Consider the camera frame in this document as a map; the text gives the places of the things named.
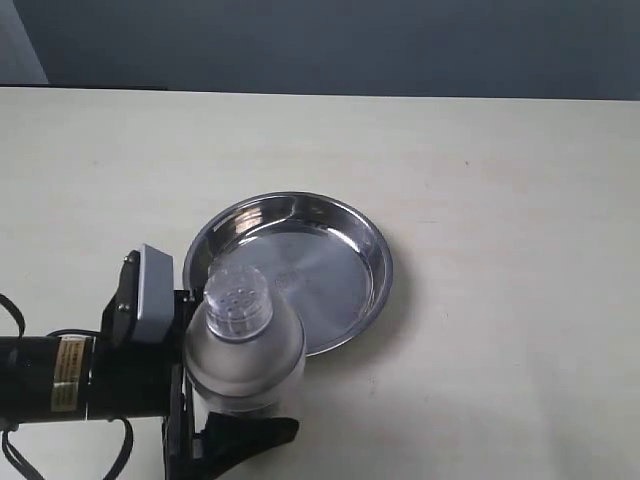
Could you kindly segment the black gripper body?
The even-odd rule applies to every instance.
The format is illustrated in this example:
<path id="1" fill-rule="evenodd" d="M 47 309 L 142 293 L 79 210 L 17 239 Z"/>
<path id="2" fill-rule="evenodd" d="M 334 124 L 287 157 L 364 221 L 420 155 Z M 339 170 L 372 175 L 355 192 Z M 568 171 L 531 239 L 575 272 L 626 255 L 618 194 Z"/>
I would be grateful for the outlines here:
<path id="1" fill-rule="evenodd" d="M 132 419 L 159 417 L 165 478 L 194 479 L 193 403 L 183 391 L 181 353 L 189 295 L 174 287 L 174 318 L 162 343 L 134 341 L 139 265 L 139 249 L 134 249 L 124 258 L 115 293 L 103 311 L 94 341 L 87 416 L 120 421 L 125 428 L 107 478 L 117 478 L 129 461 Z"/>

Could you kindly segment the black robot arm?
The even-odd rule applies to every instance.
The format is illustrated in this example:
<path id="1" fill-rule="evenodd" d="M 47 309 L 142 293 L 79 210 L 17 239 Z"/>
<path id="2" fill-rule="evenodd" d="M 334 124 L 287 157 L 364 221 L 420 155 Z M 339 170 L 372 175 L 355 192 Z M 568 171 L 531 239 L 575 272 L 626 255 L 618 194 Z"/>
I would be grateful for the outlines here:
<path id="1" fill-rule="evenodd" d="M 221 268 L 204 289 L 178 290 L 171 256 L 143 245 L 98 330 L 2 338 L 2 452 L 36 479 L 8 439 L 19 426 L 158 417 L 166 477 L 216 479 L 295 439 L 287 399 L 305 357 L 302 321 L 259 270 Z"/>

